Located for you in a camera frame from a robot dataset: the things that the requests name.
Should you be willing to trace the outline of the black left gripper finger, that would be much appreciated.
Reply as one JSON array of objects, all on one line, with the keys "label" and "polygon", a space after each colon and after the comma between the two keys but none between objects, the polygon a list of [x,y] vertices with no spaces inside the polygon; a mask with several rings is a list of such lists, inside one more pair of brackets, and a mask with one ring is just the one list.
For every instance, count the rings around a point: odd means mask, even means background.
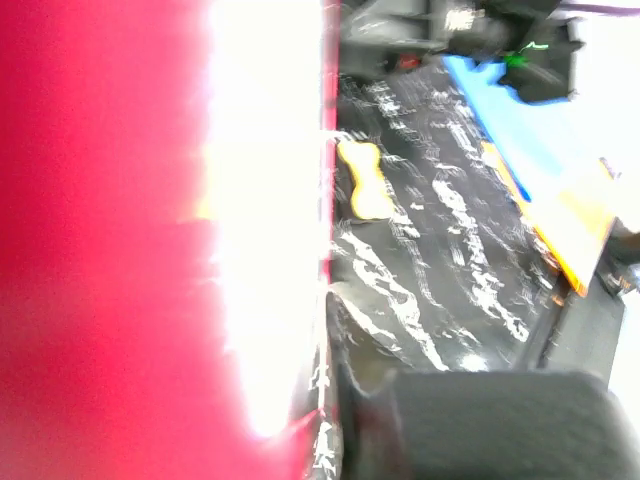
[{"label": "black left gripper finger", "polygon": [[579,372],[426,373],[350,351],[326,299],[345,479],[635,479],[639,442],[619,402]]}]

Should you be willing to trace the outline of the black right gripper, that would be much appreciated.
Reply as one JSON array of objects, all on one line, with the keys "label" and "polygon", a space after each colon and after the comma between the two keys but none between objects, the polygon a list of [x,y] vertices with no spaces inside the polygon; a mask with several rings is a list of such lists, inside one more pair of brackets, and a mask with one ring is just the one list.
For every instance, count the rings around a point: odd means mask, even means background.
[{"label": "black right gripper", "polygon": [[436,1],[434,33],[446,52],[479,66],[501,63],[498,83],[525,103],[571,95],[573,56],[583,43],[569,19],[555,18],[558,1]]}]

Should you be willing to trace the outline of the yellow whiteboard eraser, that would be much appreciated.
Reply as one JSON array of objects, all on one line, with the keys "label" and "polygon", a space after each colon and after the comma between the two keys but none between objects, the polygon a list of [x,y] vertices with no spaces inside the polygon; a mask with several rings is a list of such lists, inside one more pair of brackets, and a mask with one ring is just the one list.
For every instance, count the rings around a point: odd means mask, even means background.
[{"label": "yellow whiteboard eraser", "polygon": [[351,175],[349,203],[355,217],[363,221],[390,219],[394,203],[380,168],[379,148],[369,142],[343,140],[337,145],[337,153]]}]

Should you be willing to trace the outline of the pink framed whiteboard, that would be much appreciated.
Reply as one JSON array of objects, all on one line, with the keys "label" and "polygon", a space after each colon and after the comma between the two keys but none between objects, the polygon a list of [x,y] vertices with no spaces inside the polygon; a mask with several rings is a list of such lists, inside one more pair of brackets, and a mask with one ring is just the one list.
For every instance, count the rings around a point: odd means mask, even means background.
[{"label": "pink framed whiteboard", "polygon": [[334,1],[1,5],[1,475],[307,479]]}]

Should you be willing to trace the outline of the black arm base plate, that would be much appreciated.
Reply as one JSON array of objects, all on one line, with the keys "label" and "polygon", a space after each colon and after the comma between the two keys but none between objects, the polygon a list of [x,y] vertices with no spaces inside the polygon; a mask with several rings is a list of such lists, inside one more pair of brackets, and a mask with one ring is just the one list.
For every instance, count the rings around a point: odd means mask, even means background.
[{"label": "black arm base plate", "polygon": [[583,371],[608,382],[625,306],[599,280],[581,297],[559,282],[538,316],[516,370]]}]

